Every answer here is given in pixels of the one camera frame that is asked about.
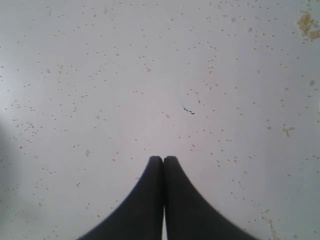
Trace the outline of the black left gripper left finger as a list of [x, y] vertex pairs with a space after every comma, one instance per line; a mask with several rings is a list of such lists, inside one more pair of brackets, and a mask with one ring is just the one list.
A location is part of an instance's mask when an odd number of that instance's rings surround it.
[[160, 240], [164, 219], [164, 164], [149, 158], [125, 200], [81, 240]]

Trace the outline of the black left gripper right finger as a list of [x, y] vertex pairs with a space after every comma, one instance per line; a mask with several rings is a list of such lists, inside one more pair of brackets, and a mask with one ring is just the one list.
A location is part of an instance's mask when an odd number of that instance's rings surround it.
[[169, 240], [254, 240], [215, 210], [191, 183], [177, 157], [163, 161]]

